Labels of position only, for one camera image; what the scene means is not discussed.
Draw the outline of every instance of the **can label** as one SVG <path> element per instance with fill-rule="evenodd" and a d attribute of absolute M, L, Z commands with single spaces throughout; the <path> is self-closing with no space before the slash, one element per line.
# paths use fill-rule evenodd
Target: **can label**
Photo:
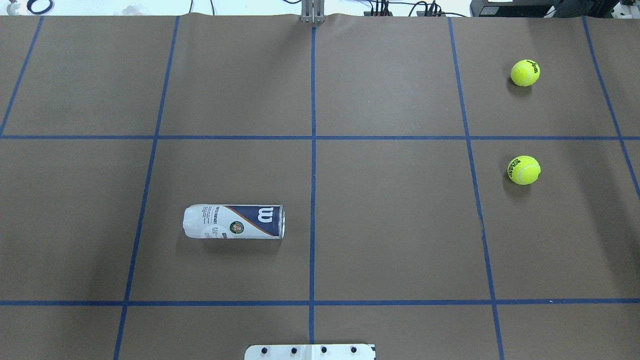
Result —
<path fill-rule="evenodd" d="M 282 239 L 281 205 L 200 204 L 184 212 L 184 232 L 191 238 Z"/>

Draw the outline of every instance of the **cable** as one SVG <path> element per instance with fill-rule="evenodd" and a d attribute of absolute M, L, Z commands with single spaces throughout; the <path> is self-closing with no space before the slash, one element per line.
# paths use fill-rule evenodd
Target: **cable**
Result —
<path fill-rule="evenodd" d="M 411 8 L 411 11 L 409 12 L 408 16 L 411 16 L 411 14 L 413 14 L 413 10 L 415 9 L 415 7 L 420 4 L 424 4 L 424 12 L 426 13 L 428 10 L 429 4 L 427 4 L 426 1 L 418 1 L 417 3 L 413 4 L 413 8 Z"/>
<path fill-rule="evenodd" d="M 468 17 L 466 15 L 462 15 L 461 13 L 450 13 L 450 12 L 440 12 L 440 13 L 435 13 L 435 14 L 430 15 L 430 16 L 440 16 L 440 15 L 457 15 L 457 16 L 462 16 L 462 17 Z"/>
<path fill-rule="evenodd" d="M 376 9 L 374 10 L 371 0 L 368 0 L 368 2 L 371 5 L 371 16 L 391 16 L 389 4 L 396 4 L 391 3 L 389 0 L 376 0 Z"/>
<path fill-rule="evenodd" d="M 403 4 L 403 5 L 414 5 L 414 3 L 403 3 L 400 1 L 387 1 L 388 4 Z"/>
<path fill-rule="evenodd" d="M 209 0 L 209 3 L 211 4 L 211 15 L 215 15 L 216 9 L 213 7 L 213 0 Z M 189 6 L 189 13 L 191 13 L 192 11 L 193 11 L 193 0 L 191 0 L 191 6 Z"/>
<path fill-rule="evenodd" d="M 429 9 L 424 13 L 424 16 L 432 16 L 434 13 L 438 12 L 438 8 L 440 5 L 436 4 L 436 0 L 433 0 L 431 5 L 429 5 Z"/>
<path fill-rule="evenodd" d="M 49 0 L 49 5 L 47 6 L 46 9 L 39 11 L 39 12 L 35 12 L 33 11 L 33 9 L 31 8 L 31 6 L 33 5 L 33 3 L 35 3 L 37 0 L 29 0 L 27 1 L 27 10 L 29 10 L 33 15 L 42 15 L 44 13 L 49 12 L 49 10 L 51 10 L 51 8 L 53 8 L 53 0 Z"/>

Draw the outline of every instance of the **blue tape line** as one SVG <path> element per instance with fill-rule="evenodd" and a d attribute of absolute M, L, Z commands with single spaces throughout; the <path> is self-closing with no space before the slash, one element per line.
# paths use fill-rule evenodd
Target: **blue tape line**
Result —
<path fill-rule="evenodd" d="M 636 172 L 634 172 L 634 167 L 633 165 L 631 165 L 631 160 L 627 152 L 627 146 L 625 145 L 625 140 L 622 137 L 622 131 L 620 131 L 620 126 L 618 125 L 618 119 L 616 118 L 616 113 L 613 111 L 613 105 L 611 104 L 611 99 L 609 98 L 609 92 L 607 91 L 607 87 L 604 85 L 604 79 L 602 78 L 602 73 L 600 73 L 600 67 L 598 66 L 598 60 L 596 59 L 596 52 L 593 49 L 593 43 L 591 42 L 591 34 L 589 33 L 589 26 L 587 25 L 587 18 L 585 16 L 582 16 L 582 25 L 584 26 L 584 33 L 587 36 L 587 43 L 589 44 L 589 51 L 591 51 L 591 59 L 593 60 L 593 66 L 596 69 L 596 74 L 598 75 L 598 80 L 600 81 L 600 87 L 602 87 L 602 93 L 604 94 L 604 99 L 607 101 L 607 107 L 609 108 L 609 113 L 611 114 L 611 120 L 613 121 L 613 126 L 616 128 L 616 133 L 618 134 L 618 140 L 620 141 L 620 147 L 622 148 L 622 153 L 625 156 L 625 161 L 627 162 L 629 174 L 631 175 L 631 180 L 633 181 L 634 186 L 636 188 L 637 198 L 640 200 L 640 186 L 638 185 Z"/>
<path fill-rule="evenodd" d="M 161 140 L 311 140 L 311 136 L 160 135 Z"/>
<path fill-rule="evenodd" d="M 317 300 L 317 306 L 452 306 L 491 305 L 491 300 Z"/>
<path fill-rule="evenodd" d="M 96 300 L 4 300 L 0 306 L 122 306 L 122 301 Z"/>
<path fill-rule="evenodd" d="M 496 305 L 640 304 L 640 298 L 507 299 L 496 300 L 495 303 Z"/>
<path fill-rule="evenodd" d="M 617 140 L 617 136 L 481 136 L 471 135 L 471 140 Z"/>
<path fill-rule="evenodd" d="M 458 83 L 458 96 L 460 97 L 460 110 L 462 112 L 462 123 L 465 127 L 465 136 L 467 137 L 467 152 L 469 156 L 469 165 L 471 167 L 471 178 L 473 180 L 474 185 L 474 193 L 476 195 L 476 209 L 478 213 L 478 218 L 480 219 L 480 227 L 482 231 L 482 243 L 484 250 L 484 264 L 486 267 L 486 276 L 489 284 L 489 294 L 491 296 L 491 300 L 495 300 L 495 289 L 493 287 L 493 274 L 491 270 L 491 260 L 489 258 L 489 246 L 486 242 L 486 231 L 484 228 L 484 217 L 482 213 L 482 204 L 480 202 L 480 191 L 478 190 L 478 182 L 476 178 L 476 164 L 474 161 L 474 153 L 471 148 L 471 136 L 469 133 L 469 124 L 467 122 L 467 109 L 465 107 L 465 98 L 462 92 L 462 81 L 460 79 L 460 67 L 458 65 L 458 52 L 456 51 L 456 41 L 453 33 L 453 24 L 451 22 L 451 18 L 447 18 L 449 23 L 449 37 L 451 38 L 451 51 L 453 53 L 453 65 L 456 70 L 456 82 Z M 495 326 L 495 337 L 497 340 L 498 346 L 498 355 L 500 360 L 504 360 L 504 349 L 502 347 L 502 334 L 500 331 L 500 320 L 498 317 L 498 307 L 494 304 L 492 305 L 493 309 L 493 324 Z"/>
<path fill-rule="evenodd" d="M 129 306 L 308 306 L 307 300 L 248 300 L 248 301 L 130 301 Z"/>
<path fill-rule="evenodd" d="M 357 135 L 321 135 L 318 140 L 465 140 L 464 136 L 456 135 L 380 135 L 380 136 L 357 136 Z"/>
<path fill-rule="evenodd" d="M 154 143 L 151 146 L 151 155 L 149 156 L 149 166 L 147 168 L 147 179 L 145 180 L 145 189 L 142 194 L 142 203 L 140 205 L 140 215 L 138 217 L 138 227 L 136 229 L 136 238 L 133 243 L 133 251 L 131 253 L 131 263 L 129 265 L 129 275 L 127 276 L 127 286 L 125 287 L 124 303 L 122 304 L 122 313 L 120 315 L 120 325 L 118 326 L 118 336 L 116 338 L 116 345 L 113 351 L 113 359 L 117 360 L 120 356 L 120 345 L 122 344 L 122 334 L 124 333 L 125 321 L 127 319 L 127 309 L 129 307 L 129 297 L 131 296 L 131 284 L 133 282 L 133 273 L 136 268 L 136 257 L 138 256 L 138 246 L 140 245 L 140 234 L 142 233 L 142 222 L 145 217 L 145 209 L 147 207 L 147 197 L 149 193 L 149 184 L 151 183 L 151 175 L 153 173 L 154 161 L 156 158 L 156 149 L 158 143 L 158 135 L 160 133 L 160 126 L 162 123 L 162 114 L 164 110 L 164 100 L 166 98 L 166 90 L 169 85 L 169 77 L 171 74 L 171 65 L 173 61 L 173 51 L 175 50 L 175 40 L 178 35 L 178 25 L 180 24 L 180 17 L 175 17 L 175 24 L 173 25 L 173 38 L 171 40 L 171 49 L 169 50 L 169 59 L 166 65 L 166 72 L 164 74 L 164 85 L 162 89 L 162 95 L 160 98 L 160 106 L 158 109 L 158 116 L 156 120 L 156 131 L 154 135 Z"/>
<path fill-rule="evenodd" d="M 0 124 L 0 136 L 2 136 L 2 134 L 4 133 L 6 122 L 9 120 L 9 114 L 11 113 L 11 108 L 13 107 L 15 96 L 18 95 L 18 89 L 20 88 L 22 77 L 24 76 L 25 70 L 27 70 L 27 65 L 29 64 L 29 59 L 31 59 L 33 48 L 36 46 L 36 41 L 38 40 L 38 35 L 40 34 L 40 29 L 42 28 L 43 21 L 44 21 L 44 16 L 41 16 L 40 20 L 38 21 L 38 26 L 36 27 L 36 31 L 35 33 L 33 33 L 33 38 L 31 39 L 31 45 L 29 45 L 29 51 L 27 51 L 27 56 L 25 56 L 24 62 L 22 63 L 22 68 L 20 69 L 18 80 L 16 80 L 15 86 L 13 87 L 13 92 L 11 93 L 11 98 L 9 99 L 9 105 L 7 105 L 6 107 L 6 112 L 4 113 L 2 124 Z"/>
<path fill-rule="evenodd" d="M 311 209 L 309 229 L 309 343 L 315 341 L 316 299 L 316 27 L 311 29 Z"/>
<path fill-rule="evenodd" d="M 153 135 L 3 135 L 7 140 L 152 140 Z"/>

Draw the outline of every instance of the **tennis ball logo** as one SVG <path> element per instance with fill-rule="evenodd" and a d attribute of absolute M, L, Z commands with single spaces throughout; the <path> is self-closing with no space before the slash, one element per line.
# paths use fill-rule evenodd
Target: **tennis ball logo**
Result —
<path fill-rule="evenodd" d="M 239 234 L 244 231 L 244 225 L 240 221 L 234 221 L 229 226 L 229 230 L 234 234 Z"/>
<path fill-rule="evenodd" d="M 518 86 L 531 86 L 540 77 L 540 65 L 533 60 L 520 60 L 511 68 L 511 80 Z"/>
<path fill-rule="evenodd" d="M 510 179 L 513 178 L 513 169 L 518 166 L 518 164 L 521 163 L 520 159 L 515 158 L 511 161 L 511 163 L 509 164 L 509 167 L 507 168 L 507 175 L 509 176 Z"/>

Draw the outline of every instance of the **metal bracket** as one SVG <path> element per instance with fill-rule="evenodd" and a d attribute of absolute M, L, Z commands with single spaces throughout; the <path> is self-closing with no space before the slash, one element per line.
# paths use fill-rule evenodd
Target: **metal bracket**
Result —
<path fill-rule="evenodd" d="M 307 24 L 322 24 L 324 18 L 324 0 L 302 0 L 300 21 Z"/>
<path fill-rule="evenodd" d="M 253 345 L 244 360 L 376 360 L 376 346 L 367 344 Z"/>

